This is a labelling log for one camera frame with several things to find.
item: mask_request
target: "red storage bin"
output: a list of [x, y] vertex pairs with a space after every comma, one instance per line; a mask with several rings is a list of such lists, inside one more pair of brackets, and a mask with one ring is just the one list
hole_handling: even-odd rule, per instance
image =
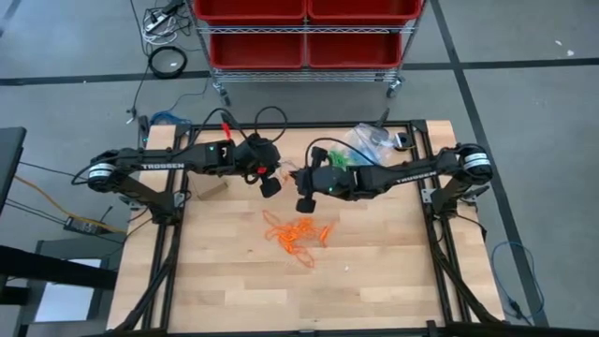
[[306, 0], [196, 0], [196, 16], [210, 25], [302, 24]]
[[303, 66], [302, 34], [214, 34], [211, 64], [221, 69], [297, 69]]
[[314, 24], [404, 25], [417, 18], [421, 0], [308, 0]]
[[310, 34], [313, 68], [392, 68], [402, 60], [400, 34]]

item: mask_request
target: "green object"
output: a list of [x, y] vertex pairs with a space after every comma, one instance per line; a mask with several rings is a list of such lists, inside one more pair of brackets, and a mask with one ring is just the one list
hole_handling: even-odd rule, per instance
[[329, 151], [330, 164], [337, 168], [345, 169], [349, 164], [349, 158], [338, 151]]

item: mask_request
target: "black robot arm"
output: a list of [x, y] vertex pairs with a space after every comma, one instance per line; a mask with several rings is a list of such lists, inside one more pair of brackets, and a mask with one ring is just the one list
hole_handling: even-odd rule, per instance
[[270, 176], [279, 167], [281, 156], [268, 139], [250, 135], [236, 146], [232, 140], [200, 143], [183, 150], [129, 149], [107, 151], [92, 159], [87, 184], [101, 193], [120, 193], [145, 205], [155, 223], [176, 225], [181, 219], [181, 205], [171, 191], [156, 192], [129, 177], [142, 170], [184, 169], [197, 174], [241, 176], [248, 183], [262, 181], [264, 198], [281, 189]]
[[391, 167], [377, 165], [348, 166], [339, 168], [322, 166], [329, 160], [324, 149], [312, 148], [312, 165], [292, 172], [300, 195], [299, 212], [314, 211], [313, 193], [340, 198], [347, 201], [372, 199], [386, 193], [391, 187], [430, 178], [450, 175], [453, 179], [446, 187], [431, 195], [432, 206], [437, 214], [451, 215], [457, 200], [474, 184], [485, 184], [493, 173], [485, 150], [475, 144], [458, 144], [453, 149], [443, 149], [431, 158], [404, 162]]

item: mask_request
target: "metal cart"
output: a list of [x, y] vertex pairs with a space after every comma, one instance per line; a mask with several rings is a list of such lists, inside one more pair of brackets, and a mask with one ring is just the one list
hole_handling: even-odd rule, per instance
[[[307, 18], [301, 26], [209, 26], [201, 22], [192, 8], [191, 0], [185, 0], [189, 17], [199, 39], [204, 57], [216, 90], [224, 106], [231, 105], [225, 82], [387, 82], [387, 97], [395, 97], [405, 79], [401, 76], [403, 61], [410, 51], [428, 0], [422, 1], [420, 16], [413, 24], [405, 26], [326, 26], [310, 25]], [[408, 34], [403, 48], [402, 61], [391, 69], [313, 69], [300, 70], [223, 70], [211, 66], [211, 56], [204, 34]]]

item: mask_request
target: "butcher block tabletop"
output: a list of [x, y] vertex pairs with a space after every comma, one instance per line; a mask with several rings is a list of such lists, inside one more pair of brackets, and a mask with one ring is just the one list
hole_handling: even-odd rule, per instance
[[[428, 128], [434, 153], [456, 144], [449, 121], [428, 121]], [[282, 222], [306, 215], [295, 211], [299, 196], [293, 181], [285, 180], [285, 169], [303, 166], [306, 146], [313, 139], [343, 139], [348, 130], [286, 130], [276, 142], [284, 162], [277, 173], [283, 188], [272, 198], [261, 196], [259, 184], [225, 177], [226, 188], [187, 202], [169, 332], [421, 328], [428, 320], [445, 324], [416, 183], [358, 202], [315, 196], [312, 221], [317, 226], [335, 226], [327, 247], [305, 243], [314, 258], [313, 268], [288, 254], [276, 240], [265, 239], [270, 225], [264, 211]], [[405, 132], [401, 127], [388, 130]], [[259, 130], [268, 139], [279, 132]], [[172, 125], [153, 126], [147, 148], [172, 146], [174, 133]], [[224, 138], [223, 131], [203, 131], [198, 142]], [[233, 139], [242, 141], [236, 132]], [[395, 152], [391, 159], [399, 163], [411, 157], [409, 152]], [[167, 176], [165, 171], [145, 171], [139, 179], [162, 191]], [[459, 214], [477, 219], [475, 209], [464, 204]], [[129, 231], [149, 218], [149, 213], [142, 215]], [[503, 318], [480, 228], [460, 218], [450, 225], [463, 280], [493, 315]], [[148, 224], [126, 241], [109, 329], [125, 319], [148, 285], [157, 230], [157, 225]], [[454, 288], [447, 283], [453, 313], [459, 318]], [[156, 295], [154, 327], [159, 324], [163, 296], [164, 285]]]

